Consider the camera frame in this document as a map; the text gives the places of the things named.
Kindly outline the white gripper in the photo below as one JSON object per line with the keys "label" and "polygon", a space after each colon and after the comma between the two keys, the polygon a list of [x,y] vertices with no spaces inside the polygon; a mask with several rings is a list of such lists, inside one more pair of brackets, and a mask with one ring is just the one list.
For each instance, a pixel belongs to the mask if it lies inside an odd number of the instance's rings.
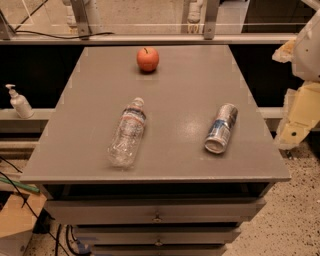
{"label": "white gripper", "polygon": [[316,13],[295,39],[280,46],[274,61],[292,61],[292,71],[305,81],[297,90],[288,89],[283,104],[283,118],[276,130],[279,149],[297,147],[320,122],[320,13]]}

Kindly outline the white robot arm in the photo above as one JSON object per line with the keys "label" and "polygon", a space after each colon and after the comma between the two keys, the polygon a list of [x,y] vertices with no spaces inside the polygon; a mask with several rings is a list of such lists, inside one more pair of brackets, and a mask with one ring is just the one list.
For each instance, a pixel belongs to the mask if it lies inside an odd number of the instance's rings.
{"label": "white robot arm", "polygon": [[315,10],[295,39],[278,48],[272,59],[290,62],[294,76],[303,80],[297,90],[288,89],[275,144],[281,150],[297,147],[320,122],[320,3],[301,0]]}

